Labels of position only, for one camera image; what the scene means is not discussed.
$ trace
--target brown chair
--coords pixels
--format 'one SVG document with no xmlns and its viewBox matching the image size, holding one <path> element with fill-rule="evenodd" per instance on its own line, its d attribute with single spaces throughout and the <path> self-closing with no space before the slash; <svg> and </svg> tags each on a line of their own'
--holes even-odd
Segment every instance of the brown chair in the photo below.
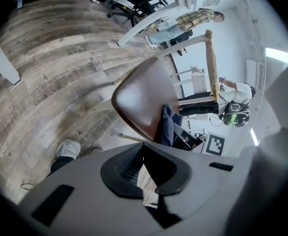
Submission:
<svg viewBox="0 0 288 236">
<path fill-rule="evenodd" d="M 207 30 L 205 35 L 183 41 L 145 60 L 126 75 L 115 89 L 111 99 L 100 102 L 93 107 L 93 110 L 97 112 L 114 108 L 121 118 L 139 135 L 149 141 L 158 142 L 160 135 L 159 123 L 163 106 L 170 103 L 173 111 L 179 113 L 179 101 L 174 86 L 160 58 L 183 47 L 205 42 L 210 80 L 218 81 L 211 40 L 212 33 Z M 216 83 L 211 83 L 213 95 L 206 97 L 204 101 L 217 100 L 216 93 L 218 90 L 216 88 Z"/>
</svg>

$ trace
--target fluorescent light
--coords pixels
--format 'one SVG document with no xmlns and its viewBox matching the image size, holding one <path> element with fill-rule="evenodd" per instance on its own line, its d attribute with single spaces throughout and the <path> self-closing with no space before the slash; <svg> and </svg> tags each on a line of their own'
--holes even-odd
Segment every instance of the fluorescent light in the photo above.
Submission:
<svg viewBox="0 0 288 236">
<path fill-rule="evenodd" d="M 278 59 L 282 62 L 288 63 L 288 53 L 272 48 L 265 48 L 265 51 L 267 57 Z"/>
<path fill-rule="evenodd" d="M 258 146 L 258 141 L 257 141 L 257 138 L 256 138 L 256 134 L 255 134 L 255 132 L 253 131 L 253 129 L 250 130 L 250 133 L 251 133 L 251 135 L 252 135 L 252 139 L 253 139 L 254 145 L 255 145 L 255 146 Z"/>
</svg>

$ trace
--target person's foot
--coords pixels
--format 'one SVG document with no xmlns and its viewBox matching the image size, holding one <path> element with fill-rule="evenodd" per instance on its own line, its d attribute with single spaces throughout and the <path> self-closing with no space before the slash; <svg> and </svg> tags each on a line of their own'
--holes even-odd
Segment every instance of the person's foot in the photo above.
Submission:
<svg viewBox="0 0 288 236">
<path fill-rule="evenodd" d="M 150 46 L 150 48 L 157 48 L 157 44 L 150 42 L 148 36 L 145 36 L 145 39 L 146 39 L 148 45 Z"/>
<path fill-rule="evenodd" d="M 56 150 L 56 155 L 57 157 L 69 156 L 69 157 L 76 159 L 77 156 L 79 155 L 80 148 L 81 146 L 78 141 L 68 138 L 59 144 Z"/>
</svg>

